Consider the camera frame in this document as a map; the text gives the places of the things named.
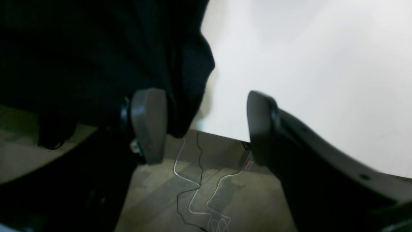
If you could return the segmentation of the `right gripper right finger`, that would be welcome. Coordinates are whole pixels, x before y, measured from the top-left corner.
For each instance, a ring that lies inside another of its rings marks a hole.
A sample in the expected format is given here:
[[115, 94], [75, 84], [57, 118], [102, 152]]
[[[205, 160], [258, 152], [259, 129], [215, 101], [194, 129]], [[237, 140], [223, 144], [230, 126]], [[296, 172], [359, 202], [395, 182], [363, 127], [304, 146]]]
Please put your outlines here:
[[281, 182], [300, 232], [410, 232], [411, 183], [333, 147], [261, 92], [247, 98], [250, 148]]

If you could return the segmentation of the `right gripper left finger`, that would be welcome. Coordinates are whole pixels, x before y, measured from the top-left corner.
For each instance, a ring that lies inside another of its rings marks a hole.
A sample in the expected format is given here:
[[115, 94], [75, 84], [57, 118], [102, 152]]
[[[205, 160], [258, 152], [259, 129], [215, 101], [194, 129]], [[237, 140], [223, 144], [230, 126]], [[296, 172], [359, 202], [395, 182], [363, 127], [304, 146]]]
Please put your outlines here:
[[142, 162], [161, 163], [168, 129], [166, 92], [148, 88], [125, 97], [120, 108], [120, 129]]

